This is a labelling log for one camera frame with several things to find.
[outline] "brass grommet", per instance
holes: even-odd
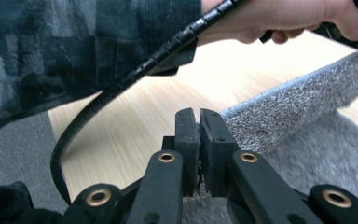
[[[109,189],[95,189],[87,196],[86,203],[89,206],[97,207],[107,203],[111,197],[112,193]]]
[[[162,162],[171,162],[175,160],[175,155],[171,153],[162,153],[158,156],[158,160]]]
[[[345,194],[341,193],[340,191],[334,189],[325,189],[322,192],[324,198],[331,204],[342,207],[342,208],[349,208],[351,207],[351,199],[348,198]]]
[[[242,153],[241,159],[246,162],[257,162],[257,156],[249,152]]]

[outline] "gray carpet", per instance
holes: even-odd
[[[222,112],[241,149],[257,151],[308,193],[337,184],[358,196],[358,127],[336,113],[358,96],[358,53]]]
[[[63,212],[67,205],[49,170],[55,139],[47,113],[21,119],[0,130],[0,185],[25,183],[34,207]]]

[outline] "finger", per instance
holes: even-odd
[[[284,44],[289,39],[284,31],[274,31],[272,33],[272,40],[275,44]]]
[[[289,38],[296,38],[302,33],[304,33],[304,29],[285,31],[286,36]]]
[[[319,24],[315,24],[315,25],[306,27],[305,29],[308,31],[314,31],[314,30],[318,29],[320,26],[321,26],[321,24],[319,23]]]
[[[353,1],[336,13],[333,23],[349,40],[358,41],[358,9]]]
[[[244,34],[242,34],[242,36],[240,38],[238,38],[238,40],[242,43],[242,44],[252,44],[253,42],[255,42],[257,39],[259,39],[261,36],[264,35],[264,31],[261,30],[248,30],[246,32],[244,32]]]

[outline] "clamp jaw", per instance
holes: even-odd
[[[125,189],[98,184],[82,191],[61,223],[182,221],[183,197],[198,195],[200,181],[212,197],[227,198],[233,223],[358,223],[358,199],[320,185],[310,195],[291,189],[262,155],[240,150],[221,116],[191,108],[175,115],[175,136],[165,136],[143,178]]]

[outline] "gray floor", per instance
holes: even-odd
[[[25,183],[34,207],[63,213],[67,205],[56,190],[49,170],[55,140],[48,114],[8,124],[0,130],[0,185]]]

